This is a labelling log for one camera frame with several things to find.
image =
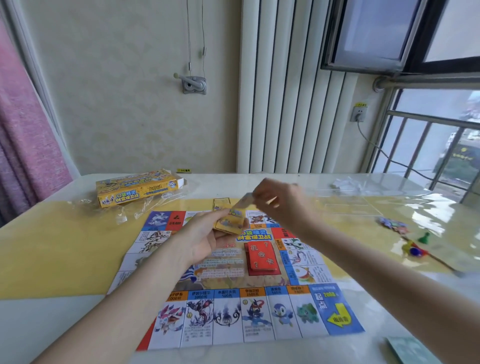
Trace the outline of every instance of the metal railing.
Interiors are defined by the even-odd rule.
[[[398,100],[399,100],[399,97],[400,97],[400,94],[397,94],[397,96],[395,97],[395,102],[392,102],[394,97],[393,97],[393,95],[390,96],[388,106],[384,110],[384,114],[383,114],[383,123],[382,123],[383,127],[381,129],[384,129],[384,131],[383,132],[379,131],[379,137],[380,137],[380,134],[382,134],[383,135],[382,140],[384,140],[385,136],[388,133],[388,128],[389,128],[389,125],[391,123],[392,118],[394,116],[403,118],[403,120],[400,124],[400,127],[398,129],[395,141],[392,144],[392,149],[390,150],[389,159],[387,159],[387,161],[385,163],[383,173],[388,173],[388,169],[389,169],[390,163],[391,163],[390,159],[393,159],[393,155],[394,155],[395,150],[398,146],[398,143],[400,142],[400,138],[402,137],[402,133],[403,133],[403,130],[405,128],[405,125],[406,125],[408,119],[426,121],[426,125],[423,129],[423,132],[422,132],[421,137],[419,139],[419,142],[418,142],[418,144],[415,148],[415,151],[413,152],[412,158],[411,158],[411,160],[410,160],[410,162],[407,166],[407,170],[405,171],[404,178],[407,178],[407,179],[409,178],[409,176],[411,175],[412,172],[417,173],[413,169],[413,166],[414,166],[415,161],[417,160],[417,158],[419,156],[421,148],[422,148],[422,146],[425,142],[425,139],[427,138],[427,135],[428,135],[432,125],[433,124],[440,124],[440,125],[450,125],[450,126],[458,127],[458,130],[455,133],[455,136],[454,136],[452,142],[448,146],[447,151],[445,152],[445,155],[442,159],[442,162],[441,162],[440,166],[438,167],[437,171],[435,172],[435,175],[432,178],[422,175],[422,177],[431,181],[430,185],[428,186],[428,189],[433,191],[433,189],[436,187],[437,183],[439,182],[439,179],[440,179],[448,161],[450,160],[450,157],[452,156],[455,147],[460,142],[460,139],[461,139],[463,133],[465,132],[465,130],[466,129],[480,130],[480,123],[476,123],[476,122],[472,122],[472,121],[463,121],[463,120],[458,120],[458,119],[443,118],[443,117],[431,116],[431,115],[415,114],[415,113],[410,113],[410,112],[403,112],[403,111],[389,109],[390,107],[393,107],[393,108],[396,107],[396,105],[398,103]],[[375,168],[375,165],[378,161],[378,156],[379,155],[380,155],[380,152],[378,150],[374,151],[370,171],[372,171]],[[475,178],[473,179],[473,182],[468,186],[468,188],[462,187],[462,186],[459,186],[459,185],[455,185],[455,184],[449,183],[447,181],[440,181],[440,183],[444,184],[446,186],[454,187],[456,189],[465,191],[466,193],[463,195],[462,199],[460,200],[460,203],[462,203],[463,200],[465,199],[465,197],[467,196],[467,194],[469,194],[469,193],[480,195],[480,194],[478,194],[478,193],[476,193],[475,191],[472,190],[473,186],[476,183],[479,183],[479,181],[480,181],[480,170],[477,173],[477,175],[475,176]]]

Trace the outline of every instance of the clear plastic sheet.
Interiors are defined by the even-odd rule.
[[[113,212],[113,215],[115,216],[115,223],[120,225],[127,221],[136,220],[145,213],[148,214],[155,207],[159,207],[171,201],[187,197],[196,189],[197,186],[194,183],[187,182],[185,177],[183,177],[183,179],[185,181],[184,185],[178,190],[141,198],[126,202],[121,205],[101,208],[96,198],[96,194],[92,194],[90,198],[69,201],[68,203],[71,204],[72,208],[81,209],[86,214],[95,214],[98,215],[98,217],[110,216]]]

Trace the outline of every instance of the white radiator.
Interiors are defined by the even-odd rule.
[[[328,0],[244,0],[238,173],[331,173],[356,73],[321,70]]]

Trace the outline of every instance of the cable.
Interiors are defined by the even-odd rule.
[[[202,0],[202,34],[204,36],[204,49],[202,51],[203,55],[203,64],[202,64],[202,69],[204,71],[204,78],[205,77],[205,55],[207,53],[207,48],[205,47],[205,31],[204,31],[204,0]]]
[[[357,126],[358,126],[358,129],[359,129],[359,132],[360,132],[361,136],[363,136],[363,138],[364,138],[369,144],[371,144],[372,146],[374,146],[375,148],[377,148],[377,149],[390,161],[390,163],[398,164],[398,165],[400,165],[400,166],[402,166],[402,167],[407,168],[408,170],[414,171],[415,173],[419,174],[419,175],[422,176],[423,178],[426,178],[427,180],[432,181],[432,178],[431,178],[431,177],[427,177],[427,176],[421,174],[420,172],[418,172],[417,170],[414,170],[413,168],[410,168],[409,166],[407,166],[407,165],[405,165],[405,164],[403,164],[403,163],[395,162],[394,160],[392,160],[377,144],[371,142],[371,141],[362,133],[362,131],[361,131],[361,129],[360,129],[360,121],[358,120],[357,117],[355,117],[355,120],[357,121]]]
[[[187,29],[188,29],[188,71],[192,75],[192,52],[190,48],[190,16],[188,14],[188,0],[187,0]]]

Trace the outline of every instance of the game board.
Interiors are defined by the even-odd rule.
[[[151,212],[108,293],[198,212]],[[183,274],[138,351],[364,331],[319,252],[261,211],[246,215],[235,243]],[[269,270],[252,269],[247,255],[270,245]]]

